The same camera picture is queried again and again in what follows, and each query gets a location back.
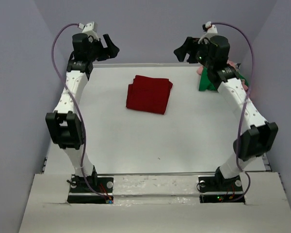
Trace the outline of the dark red t-shirt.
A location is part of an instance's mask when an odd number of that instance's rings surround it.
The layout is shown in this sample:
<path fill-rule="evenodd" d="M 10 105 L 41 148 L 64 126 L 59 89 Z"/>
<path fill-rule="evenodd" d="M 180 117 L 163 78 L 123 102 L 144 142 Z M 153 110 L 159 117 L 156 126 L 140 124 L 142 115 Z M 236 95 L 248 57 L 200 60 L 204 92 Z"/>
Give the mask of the dark red t-shirt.
<path fill-rule="evenodd" d="M 163 115 L 172 87 L 169 79 L 136 75 L 128 85 L 126 108 Z"/>

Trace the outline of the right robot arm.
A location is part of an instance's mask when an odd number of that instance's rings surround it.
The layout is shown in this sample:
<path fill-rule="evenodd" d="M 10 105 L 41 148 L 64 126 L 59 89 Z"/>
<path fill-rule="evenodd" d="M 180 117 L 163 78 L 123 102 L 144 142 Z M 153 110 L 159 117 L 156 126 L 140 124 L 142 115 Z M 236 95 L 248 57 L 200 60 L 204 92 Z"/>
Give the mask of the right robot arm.
<path fill-rule="evenodd" d="M 267 121 L 247 96 L 249 92 L 244 89 L 239 72 L 228 64 L 229 49 L 228 39 L 215 35 L 204 39 L 187 37 L 174 50 L 178 61 L 200 63 L 206 68 L 209 81 L 239 120 L 234 152 L 213 177 L 206 179 L 204 191 L 209 187 L 222 191 L 230 187 L 247 165 L 271 149 L 278 132 L 277 124 Z"/>

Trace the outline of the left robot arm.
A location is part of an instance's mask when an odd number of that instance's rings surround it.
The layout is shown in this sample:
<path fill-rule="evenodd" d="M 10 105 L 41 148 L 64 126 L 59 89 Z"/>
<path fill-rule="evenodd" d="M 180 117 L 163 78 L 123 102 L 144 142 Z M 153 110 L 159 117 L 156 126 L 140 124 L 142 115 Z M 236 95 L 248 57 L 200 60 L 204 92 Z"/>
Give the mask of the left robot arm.
<path fill-rule="evenodd" d="M 73 51 L 66 77 L 61 79 L 64 89 L 55 109 L 45 117 L 53 143 L 65 152 L 74 167 L 73 184 L 80 187 L 96 187 L 98 177 L 85 151 L 87 138 L 79 102 L 93 70 L 93 62 L 115 58 L 120 51 L 108 34 L 104 34 L 103 39 L 105 45 L 85 33 L 72 36 Z"/>

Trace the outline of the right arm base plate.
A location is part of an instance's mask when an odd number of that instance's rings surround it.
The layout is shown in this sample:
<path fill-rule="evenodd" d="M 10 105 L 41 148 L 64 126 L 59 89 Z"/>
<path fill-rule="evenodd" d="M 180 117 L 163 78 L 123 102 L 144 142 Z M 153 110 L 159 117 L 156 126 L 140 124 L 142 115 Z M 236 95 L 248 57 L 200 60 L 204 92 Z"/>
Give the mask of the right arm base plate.
<path fill-rule="evenodd" d="M 202 176 L 198 178 L 196 188 L 201 203 L 245 203 L 239 176 L 226 183 L 219 183 L 214 176 Z"/>

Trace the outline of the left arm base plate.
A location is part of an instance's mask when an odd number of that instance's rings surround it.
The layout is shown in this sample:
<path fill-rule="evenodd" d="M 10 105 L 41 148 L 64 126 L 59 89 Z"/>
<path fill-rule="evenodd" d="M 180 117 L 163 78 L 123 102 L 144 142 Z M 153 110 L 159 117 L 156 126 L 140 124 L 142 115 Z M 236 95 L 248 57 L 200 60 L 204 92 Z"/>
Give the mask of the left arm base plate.
<path fill-rule="evenodd" d="M 113 204 L 114 178 L 98 176 L 97 184 L 88 179 L 90 188 L 83 177 L 72 175 L 69 180 L 67 202 L 70 204 Z"/>

